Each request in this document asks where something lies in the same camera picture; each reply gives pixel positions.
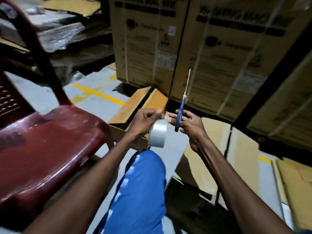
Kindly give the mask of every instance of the hand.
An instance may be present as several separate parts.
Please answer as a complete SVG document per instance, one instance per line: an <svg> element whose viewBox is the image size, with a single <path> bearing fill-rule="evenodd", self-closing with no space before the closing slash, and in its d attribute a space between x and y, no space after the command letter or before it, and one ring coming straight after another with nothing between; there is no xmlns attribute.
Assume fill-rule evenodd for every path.
<svg viewBox="0 0 312 234"><path fill-rule="evenodd" d="M177 114L169 113L168 116L171 118L168 118L167 121L175 126L175 123L177 121ZM190 139L190 146L192 150L196 153L199 152L198 144L199 144L199 138L200 137L208 137L204 124L201 121L201 118L190 111L183 110L183 116L181 117L180 121L180 131L184 134L187 134L187 136Z"/></svg>
<svg viewBox="0 0 312 234"><path fill-rule="evenodd" d="M164 118L162 114L162 110L154 110L154 109L139 109L135 114L130 127L128 129L128 133L134 136L143 136L149 133L153 123L158 120Z"/></svg>

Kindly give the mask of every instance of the blue jeans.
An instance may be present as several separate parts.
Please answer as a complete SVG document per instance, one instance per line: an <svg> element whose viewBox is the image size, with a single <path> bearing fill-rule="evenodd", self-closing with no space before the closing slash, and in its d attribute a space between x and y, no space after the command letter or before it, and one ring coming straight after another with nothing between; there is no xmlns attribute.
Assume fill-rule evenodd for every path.
<svg viewBox="0 0 312 234"><path fill-rule="evenodd" d="M136 152L93 234L163 234L166 169L151 150Z"/></svg>

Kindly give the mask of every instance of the red plastic chair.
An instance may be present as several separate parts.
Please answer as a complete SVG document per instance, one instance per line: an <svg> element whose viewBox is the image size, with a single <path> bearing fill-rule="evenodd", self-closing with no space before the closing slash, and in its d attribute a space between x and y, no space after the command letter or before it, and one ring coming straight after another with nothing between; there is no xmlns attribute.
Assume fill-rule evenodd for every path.
<svg viewBox="0 0 312 234"><path fill-rule="evenodd" d="M36 112L0 69L0 213L18 208L34 218L47 200L106 142L108 125L74 106L42 49L33 25L10 0L0 11L19 30L60 106Z"/></svg>

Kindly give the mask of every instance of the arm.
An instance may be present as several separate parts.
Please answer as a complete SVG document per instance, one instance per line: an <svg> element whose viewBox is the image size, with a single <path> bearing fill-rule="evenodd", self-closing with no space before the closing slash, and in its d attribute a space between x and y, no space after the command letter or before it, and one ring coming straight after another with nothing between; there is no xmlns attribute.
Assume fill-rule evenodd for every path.
<svg viewBox="0 0 312 234"><path fill-rule="evenodd" d="M24 234L86 233L120 162L133 142L149 132L158 110L140 109L128 132L88 173L81 177L51 207L23 232Z"/></svg>
<svg viewBox="0 0 312 234"><path fill-rule="evenodd" d="M198 153L217 185L225 203L244 234L292 234L292 230L242 180L207 136L201 118L184 110L181 132L190 138L191 148ZM175 125L176 114L169 114Z"/></svg>

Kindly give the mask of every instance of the chair seat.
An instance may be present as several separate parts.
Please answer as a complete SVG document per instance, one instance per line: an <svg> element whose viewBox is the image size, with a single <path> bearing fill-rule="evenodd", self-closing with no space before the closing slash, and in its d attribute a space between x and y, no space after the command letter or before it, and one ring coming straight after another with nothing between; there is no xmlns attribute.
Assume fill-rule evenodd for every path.
<svg viewBox="0 0 312 234"><path fill-rule="evenodd" d="M39 213L107 135L106 124L73 105L34 113L0 130L0 209Z"/></svg>

